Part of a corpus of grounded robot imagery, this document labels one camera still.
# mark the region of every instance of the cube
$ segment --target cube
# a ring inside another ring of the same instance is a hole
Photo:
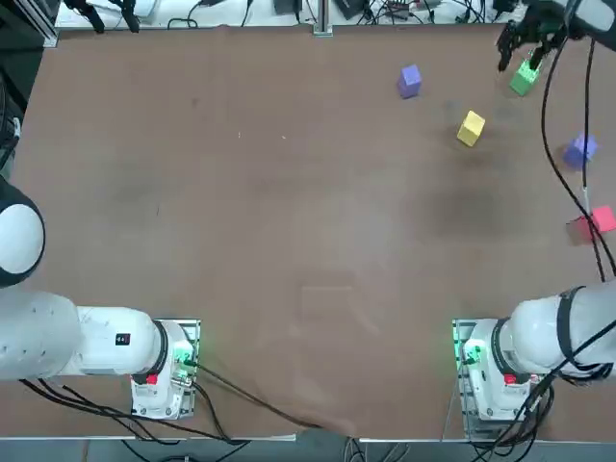
[[[595,152],[597,151],[598,145],[595,141],[595,137],[592,135],[588,135],[588,146],[586,150],[586,160],[592,160]],[[581,169],[582,164],[584,162],[584,134],[580,133],[577,135],[577,138],[569,143],[567,149],[565,149],[565,154],[563,155],[563,160],[565,163],[574,169]]]
[[[516,71],[513,78],[511,79],[509,87],[516,93],[518,93],[520,96],[524,96],[528,93],[530,88],[536,82],[540,70],[541,63],[539,63],[535,70],[532,70],[530,68],[530,61],[524,60],[520,65],[520,68]]]
[[[479,135],[481,135],[483,125],[485,125],[485,119],[473,111],[469,111],[458,131],[458,139],[467,146],[473,147]]]
[[[608,205],[593,209],[591,217],[601,234],[616,229],[616,218],[614,218],[614,213]],[[585,217],[579,217],[573,220],[571,224],[574,225],[577,237],[580,237],[585,242],[591,242],[590,229]]]
[[[417,96],[422,86],[422,75],[420,69],[415,65],[405,67],[398,77],[398,91],[404,99]]]

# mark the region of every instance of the brown mat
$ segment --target brown mat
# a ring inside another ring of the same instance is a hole
[[[545,75],[516,97],[497,73],[499,29],[62,40],[45,52],[14,176],[47,221],[31,287],[199,317],[208,364],[288,412],[357,436],[441,438],[451,320],[598,278],[591,249],[568,242],[577,213],[543,153]],[[554,146],[582,127],[586,50],[568,46],[556,75]],[[403,101],[396,79],[411,63],[422,94]],[[613,207],[615,72],[598,50],[592,196]],[[473,149],[455,137],[470,109],[487,119]],[[126,378],[71,383],[128,408]],[[559,386],[542,437],[615,441],[607,387]],[[210,388],[233,434],[294,430]],[[2,435],[124,434],[1,390]],[[211,430],[197,411],[187,424]],[[457,400],[445,436],[463,437]]]

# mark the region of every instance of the cable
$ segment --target cable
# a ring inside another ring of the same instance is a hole
[[[532,432],[532,438],[530,438],[530,443],[528,443],[528,446],[526,446],[526,449],[524,450],[522,455],[518,457],[514,462],[521,462],[528,455],[536,438],[537,438],[537,430],[534,430]]]
[[[364,8],[362,11],[362,16],[359,18],[359,21],[357,21],[357,24],[355,24],[356,26],[359,26],[364,18],[366,18],[367,21],[374,19],[374,13],[372,12],[372,5],[374,5],[374,2],[376,2],[376,0],[372,0],[370,4]]]
[[[235,454],[237,451],[244,449],[246,446],[248,446],[250,444],[249,441],[246,441],[245,443],[243,443],[241,446],[230,450],[229,452],[227,452],[226,454],[224,454],[222,457],[219,457],[218,459],[216,459],[214,462],[222,462],[224,459],[227,459],[229,457],[231,457],[233,454]]]
[[[246,446],[248,446],[250,444],[249,441],[246,441],[245,443],[242,443],[240,446],[238,446],[235,449],[230,450],[229,452],[227,452],[226,454],[224,454],[223,456],[219,457],[218,459],[216,459],[214,462],[222,462],[223,460],[231,457],[233,454],[235,454],[237,451],[244,449]],[[172,462],[172,461],[181,461],[184,462],[186,460],[186,458],[188,457],[189,462],[200,462],[196,457],[193,457],[191,455],[171,455],[169,457],[165,457],[164,459],[160,460],[159,462]]]
[[[355,440],[355,438],[351,438],[350,442],[352,445],[355,446],[355,448],[357,449],[356,452],[353,453],[353,455],[350,456],[350,460],[353,460],[353,457],[357,454],[359,454],[359,457],[362,459],[362,462],[366,462],[366,456],[364,455],[364,452],[362,452],[362,449],[359,447],[359,444],[357,443],[357,440]]]
[[[194,19],[191,18],[191,15],[193,14],[194,10],[196,10],[197,8],[199,8],[200,6],[202,6],[203,3],[201,0],[199,0],[197,3],[195,3],[191,10],[189,11],[189,15],[186,17],[173,17],[172,19],[170,19],[167,23],[167,30],[169,30],[171,28],[171,23],[173,22],[186,22],[187,27],[189,29],[198,29],[199,28],[199,23],[196,22]]]
[[[467,8],[468,10],[471,10],[471,12],[473,12],[473,14],[475,15],[475,17],[477,19],[481,18],[481,15],[477,12],[477,10],[475,8],[473,8],[473,6],[470,3],[462,3],[458,0],[449,0],[450,2],[453,3],[457,3],[458,5],[462,5],[463,7]]]
[[[469,5],[470,5],[473,0],[467,0],[467,1],[468,1]],[[481,6],[479,8],[479,16],[480,17],[476,17],[475,21],[473,21],[473,24],[475,24],[477,22],[485,23],[485,0],[479,0],[479,5]]]
[[[565,44],[567,43],[567,39],[568,37],[565,36],[565,39],[563,39],[562,43],[556,50],[556,55],[554,56],[552,66],[550,67],[550,72],[548,73],[548,79],[546,81],[546,88],[543,94],[543,102],[541,105],[541,137],[543,139],[543,145],[546,151],[546,157],[548,158],[548,162],[552,166],[552,170],[554,174],[558,178],[558,181],[560,181],[561,185],[563,186],[567,194],[574,201],[574,203],[576,204],[576,207],[582,213],[584,218],[586,218],[586,221],[588,222],[589,226],[597,234],[597,237],[599,238],[599,241],[602,244],[603,251],[605,252],[605,255],[607,256],[607,260],[609,261],[609,265],[612,269],[612,273],[616,276],[616,263],[614,262],[614,257],[611,251],[609,250],[609,247],[607,246],[605,239],[603,238],[602,234],[599,232],[599,229],[597,228],[597,224],[595,223],[595,221],[589,216],[588,212],[586,211],[586,208],[579,202],[579,199],[576,197],[575,193],[572,191],[571,187],[569,186],[567,181],[562,176],[562,173],[560,172],[560,170],[558,169],[558,166],[556,165],[556,162],[554,161],[552,152],[550,151],[550,147],[548,146],[548,137],[546,135],[546,109],[548,106],[548,96],[550,95],[550,84],[552,82],[552,77],[556,69],[556,64],[558,63],[558,59],[560,58],[562,50],[564,49]]]
[[[135,455],[135,457],[137,457],[139,460],[142,460],[143,462],[152,462],[151,460],[143,457],[141,454],[139,454],[136,450],[134,450],[131,445],[129,445],[128,443],[126,443],[124,440],[119,440],[119,442],[124,445],[128,450],[130,450],[131,452],[133,452],[133,454]]]
[[[102,413],[102,412],[98,411],[97,409],[92,409],[90,406],[87,406],[85,404],[75,404],[75,403],[72,403],[72,402],[69,402],[69,401],[65,401],[64,399],[57,398],[57,397],[55,397],[55,396],[53,396],[53,395],[51,395],[49,393],[46,393],[46,392],[42,391],[39,387],[37,387],[36,385],[31,383],[30,381],[28,381],[28,380],[21,379],[21,380],[19,380],[19,382],[21,382],[23,385],[28,387],[30,390],[35,392],[40,397],[43,397],[43,398],[45,398],[45,399],[47,399],[49,401],[52,401],[52,402],[54,402],[56,404],[61,405],[61,406],[68,407],[68,408],[71,408],[71,409],[76,409],[78,411],[83,411],[83,412],[86,412],[88,414],[92,414],[94,416],[109,417],[107,415],[107,413]],[[110,408],[110,411],[109,411],[108,414],[112,414],[115,417],[119,417],[119,418],[122,418],[122,419],[131,419],[131,420],[134,419],[134,420],[139,420],[139,421],[148,421],[148,422],[152,422],[154,424],[159,424],[159,425],[167,426],[169,428],[174,428],[176,430],[186,431],[188,433],[193,433],[195,435],[205,436],[207,438],[212,438],[214,440],[224,441],[223,438],[221,438],[221,437],[219,437],[217,435],[214,435],[212,433],[208,433],[206,431],[197,430],[197,429],[194,429],[194,428],[188,428],[187,426],[178,425],[177,423],[171,423],[171,422],[167,422],[167,421],[151,419],[151,418],[145,417],[145,416],[126,414],[126,413],[123,413],[123,412],[112,412],[111,408]]]
[[[380,462],[389,462],[389,458],[392,456],[392,454],[396,452],[396,449],[398,449],[399,447],[400,447],[400,443],[395,443],[392,446],[392,448],[389,449],[387,453],[383,456]],[[411,446],[408,443],[406,443],[402,454],[399,455],[398,458],[394,459],[392,462],[400,462],[404,457],[406,457],[406,454],[408,454],[410,449],[411,449]]]
[[[425,5],[425,7],[427,8],[427,17],[430,19],[430,22],[432,24],[434,24],[434,11],[430,8],[430,6],[427,4],[426,0],[423,0],[423,4]]]
[[[584,193],[586,211],[589,215],[592,215],[588,202],[588,132],[589,132],[589,118],[590,118],[590,71],[593,66],[593,55],[595,54],[595,40],[590,40],[590,49],[588,50],[588,63],[586,65],[586,78],[584,82],[584,151],[581,164],[581,188]],[[588,224],[588,232],[590,233],[590,241],[593,245],[593,252],[595,253],[595,260],[597,261],[597,270],[601,282],[605,282],[605,272],[603,270],[603,263],[601,261],[601,254],[597,248],[597,238],[595,237],[595,231],[592,226]]]
[[[208,410],[210,411],[210,414],[212,415],[212,421],[214,422],[214,427],[216,428],[218,434],[224,438],[224,440],[230,444],[230,445],[242,445],[243,442],[242,441],[234,441],[232,440],[227,433],[224,431],[224,429],[222,428],[222,424],[220,423],[220,420],[218,419],[218,416],[216,414],[216,409],[214,408],[214,404],[212,403],[212,400],[210,399],[210,396],[207,394],[207,392],[205,391],[205,389],[199,385],[198,383],[194,382],[192,384],[194,386],[194,388],[196,389],[196,391],[203,396],[203,398],[205,399],[205,402],[208,406]]]
[[[422,21],[422,19],[417,16],[416,14],[414,14],[413,12],[410,12],[411,17],[414,17],[415,19],[417,19],[418,21],[420,21],[420,24],[424,24],[424,22]]]
[[[223,383],[227,387],[229,387],[232,390],[238,392],[240,395],[243,396],[243,398],[246,398],[246,399],[252,401],[255,404],[259,404],[260,406],[265,407],[266,409],[268,409],[273,414],[277,415],[278,417],[282,417],[283,419],[285,419],[286,421],[291,422],[292,424],[296,424],[296,425],[299,425],[299,426],[304,426],[306,428],[322,428],[320,425],[317,425],[315,423],[310,423],[310,422],[303,421],[302,419],[298,419],[296,417],[293,417],[293,416],[287,414],[286,412],[281,411],[280,409],[272,406],[268,402],[265,402],[262,399],[257,398],[254,395],[252,395],[251,393],[247,392],[246,390],[243,390],[242,388],[238,387],[237,385],[235,385],[231,381],[229,381],[226,378],[222,377],[218,373],[216,373],[216,372],[206,368],[205,366],[202,366],[202,365],[200,365],[198,363],[195,363],[194,361],[190,361],[190,360],[184,361],[184,364],[186,364],[187,366],[191,366],[191,367],[194,367],[194,368],[201,369],[202,371],[204,371],[205,373],[211,375],[213,378],[215,378],[219,382]]]
[[[308,11],[310,12],[310,15],[312,16],[312,20],[315,21],[315,24],[317,24],[318,23],[317,17],[315,16],[315,12],[312,11],[310,0],[306,0],[306,5],[308,6]]]
[[[252,5],[253,0],[246,0],[246,14],[244,15],[244,19],[242,19],[242,25],[240,27],[245,26],[246,20],[248,19],[248,12],[250,11],[250,5]]]
[[[0,142],[4,142],[4,131],[7,126],[8,107],[7,86],[4,77],[0,74]]]
[[[149,437],[149,439],[143,438],[137,431],[135,431],[133,428],[131,428],[130,425],[127,425],[126,423],[121,421],[118,417],[115,417],[112,414],[110,414],[109,412],[106,412],[106,411],[112,411],[112,412],[119,413],[120,411],[118,411],[117,409],[115,409],[113,407],[110,407],[110,406],[100,406],[100,405],[90,401],[89,399],[84,398],[82,395],[80,395],[79,393],[77,393],[75,390],[73,390],[70,387],[65,387],[65,389],[68,392],[70,392],[71,394],[73,394],[75,397],[77,397],[79,400],[73,399],[71,397],[67,397],[66,395],[63,395],[63,394],[57,392],[52,387],[50,387],[49,384],[47,384],[47,382],[45,380],[43,380],[43,379],[39,379],[38,383],[40,383],[42,385],[42,387],[45,390],[47,390],[47,392],[49,394],[51,394],[51,395],[53,395],[53,396],[55,396],[55,397],[57,397],[59,399],[64,399],[64,400],[66,400],[68,402],[72,402],[72,403],[76,403],[76,404],[84,403],[84,404],[87,404],[89,406],[95,407],[105,417],[109,417],[110,419],[113,419],[118,424],[120,424],[124,428],[126,428],[138,440],[141,440],[141,441],[151,441],[151,442],[155,442],[155,443],[158,443],[160,445],[163,445],[163,446],[175,446],[175,445],[180,443],[179,440],[175,441],[175,442],[162,441],[162,440],[158,439],[157,437],[155,437],[141,422],[133,419],[132,416],[131,416],[131,418],[126,418],[127,420],[131,421],[133,424],[136,424],[139,428],[141,428],[141,430],[143,430],[143,432]]]
[[[475,454],[477,454],[477,457],[479,458],[479,460],[482,460],[483,462],[488,462],[492,458],[492,456],[494,455],[494,450],[493,449],[490,450],[490,455],[488,456],[488,459],[486,460],[486,459],[483,458],[483,454],[479,453],[479,449],[477,449],[477,446],[475,446],[475,445],[471,445],[471,446],[475,450]]]
[[[387,11],[389,12],[389,16],[392,19],[392,26],[396,25],[396,19],[394,18],[395,14],[394,14],[394,10],[392,10],[392,6],[389,4],[389,0],[385,0],[385,8],[387,8]]]

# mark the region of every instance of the metal frame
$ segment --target metal frame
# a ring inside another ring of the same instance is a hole
[[[173,321],[182,327],[186,333],[186,337],[192,344],[193,352],[192,359],[195,363],[199,362],[199,351],[201,347],[201,320],[168,320]],[[194,371],[193,380],[196,380],[196,371]],[[182,410],[180,411],[180,419],[192,417],[194,415],[195,391],[190,389],[184,392],[182,397]]]
[[[319,0],[317,24],[314,25],[313,34],[316,37],[332,37],[334,35],[329,22],[329,0]]]
[[[56,26],[45,12],[40,9],[36,0],[15,0],[15,4],[26,15],[32,26],[44,38],[43,46],[53,48],[58,44]]]
[[[464,344],[471,337],[476,320],[453,320],[453,354],[458,376],[458,391],[462,406],[464,433],[469,441],[492,441],[498,438],[509,422],[485,422],[479,418],[473,397],[473,386],[461,357]]]

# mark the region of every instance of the blue cube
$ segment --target blue cube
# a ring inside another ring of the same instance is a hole
[[[416,96],[420,92],[422,85],[422,75],[416,65],[405,67],[398,78],[398,91],[404,99]]]
[[[586,149],[586,161],[590,160],[597,151],[597,142],[595,137],[588,135],[588,146]],[[584,134],[580,133],[576,139],[571,141],[565,150],[563,160],[571,168],[581,169],[584,162]]]

